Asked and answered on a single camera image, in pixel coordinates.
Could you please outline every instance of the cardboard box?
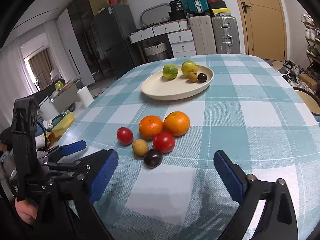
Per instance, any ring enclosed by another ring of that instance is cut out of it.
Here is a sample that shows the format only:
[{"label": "cardboard box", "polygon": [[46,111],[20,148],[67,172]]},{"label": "cardboard box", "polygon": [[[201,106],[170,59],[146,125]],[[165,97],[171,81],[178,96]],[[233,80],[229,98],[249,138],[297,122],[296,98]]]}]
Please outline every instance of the cardboard box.
[{"label": "cardboard box", "polygon": [[309,77],[308,75],[306,74],[300,74],[299,75],[299,79],[303,82],[305,82],[309,87],[310,89],[314,92],[317,90],[318,88],[318,83],[316,81],[314,81],[311,77]]}]

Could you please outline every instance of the shoe rack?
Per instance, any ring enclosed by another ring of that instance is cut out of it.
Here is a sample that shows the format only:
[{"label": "shoe rack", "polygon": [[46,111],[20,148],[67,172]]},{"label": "shoe rack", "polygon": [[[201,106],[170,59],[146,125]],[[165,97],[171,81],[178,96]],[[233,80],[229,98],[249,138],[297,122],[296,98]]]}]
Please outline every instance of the shoe rack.
[{"label": "shoe rack", "polygon": [[320,64],[320,53],[316,45],[320,46],[320,29],[308,14],[301,15],[301,21],[306,27],[306,40],[308,43],[307,57],[310,66],[315,61]]}]

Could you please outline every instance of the blue gripper pad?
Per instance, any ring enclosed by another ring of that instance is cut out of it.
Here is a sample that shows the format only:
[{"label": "blue gripper pad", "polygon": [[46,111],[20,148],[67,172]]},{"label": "blue gripper pad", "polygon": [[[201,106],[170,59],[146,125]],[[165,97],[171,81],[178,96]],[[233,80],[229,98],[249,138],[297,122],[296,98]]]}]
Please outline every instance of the blue gripper pad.
[{"label": "blue gripper pad", "polygon": [[61,154],[64,156],[76,153],[78,151],[84,150],[87,147],[85,141],[77,141],[75,143],[71,143],[65,146],[62,146]]},{"label": "blue gripper pad", "polygon": [[227,164],[220,151],[217,151],[213,157],[214,166],[226,186],[233,201],[241,204],[243,202],[243,186],[237,176],[232,171],[231,167]]},{"label": "blue gripper pad", "polygon": [[116,167],[118,166],[118,153],[115,150],[111,151],[112,153],[110,154],[109,158],[106,160],[101,170],[90,185],[89,201],[91,205],[93,205],[97,200],[101,199],[102,194],[104,193],[113,173],[116,170]]}]

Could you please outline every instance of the red tomato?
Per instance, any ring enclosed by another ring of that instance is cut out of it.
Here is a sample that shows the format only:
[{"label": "red tomato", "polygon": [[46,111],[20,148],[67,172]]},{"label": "red tomato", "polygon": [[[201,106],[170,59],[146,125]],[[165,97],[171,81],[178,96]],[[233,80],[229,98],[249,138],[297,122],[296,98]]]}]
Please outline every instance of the red tomato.
[{"label": "red tomato", "polygon": [[153,147],[162,153],[169,153],[176,145],[176,141],[172,134],[161,132],[153,138]]},{"label": "red tomato", "polygon": [[133,133],[126,127],[120,127],[117,130],[117,138],[123,145],[129,145],[133,142]]}]

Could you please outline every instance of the white oval plate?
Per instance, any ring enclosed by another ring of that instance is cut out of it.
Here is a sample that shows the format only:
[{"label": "white oval plate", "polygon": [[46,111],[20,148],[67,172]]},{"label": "white oval plate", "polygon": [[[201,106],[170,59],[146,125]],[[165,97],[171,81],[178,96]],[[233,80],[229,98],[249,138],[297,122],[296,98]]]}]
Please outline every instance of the white oval plate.
[{"label": "white oval plate", "polygon": [[178,75],[175,79],[168,80],[162,76],[159,71],[148,77],[141,85],[141,90],[148,97],[170,101],[188,98],[205,90],[213,79],[213,71],[210,68],[198,65],[198,74],[207,75],[207,81],[204,83],[191,83],[182,73],[181,66],[177,66]]}]

